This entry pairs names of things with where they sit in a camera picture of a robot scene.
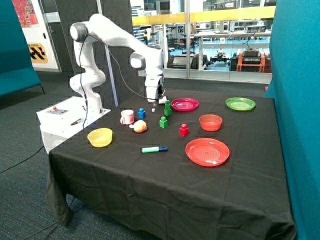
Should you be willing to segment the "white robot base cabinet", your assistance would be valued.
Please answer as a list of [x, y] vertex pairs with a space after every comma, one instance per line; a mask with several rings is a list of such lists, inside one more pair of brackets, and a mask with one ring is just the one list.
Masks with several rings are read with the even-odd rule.
[[[38, 111], [36, 114], [46, 152], [49, 153], [108, 112], [110, 110], [106, 108], [99, 110], [98, 113], [87, 111], [85, 100], [78, 96], [72, 96]], [[82, 119], [82, 122], [71, 125], [78, 119]]]

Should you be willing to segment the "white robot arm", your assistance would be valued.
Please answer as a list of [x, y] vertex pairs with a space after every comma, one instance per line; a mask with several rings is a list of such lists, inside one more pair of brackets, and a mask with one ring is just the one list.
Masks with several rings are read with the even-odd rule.
[[156, 102], [164, 94], [164, 56], [159, 45], [146, 45], [132, 34], [123, 30], [107, 17], [93, 14], [88, 21], [76, 22], [70, 27], [73, 39], [73, 49], [76, 63], [83, 73], [70, 79], [71, 88], [79, 93], [90, 113], [102, 110], [102, 101], [93, 88], [102, 85], [105, 74], [97, 67], [93, 43], [100, 41], [107, 46], [127, 47], [132, 49], [129, 58], [130, 65], [138, 71], [144, 70], [146, 99], [150, 103]]

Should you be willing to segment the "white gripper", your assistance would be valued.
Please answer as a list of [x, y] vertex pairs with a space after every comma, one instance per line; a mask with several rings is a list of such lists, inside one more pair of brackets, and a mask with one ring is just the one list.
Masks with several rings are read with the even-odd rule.
[[152, 103], [153, 107], [157, 107], [156, 101], [165, 93], [163, 76], [146, 76], [145, 78], [146, 99]]

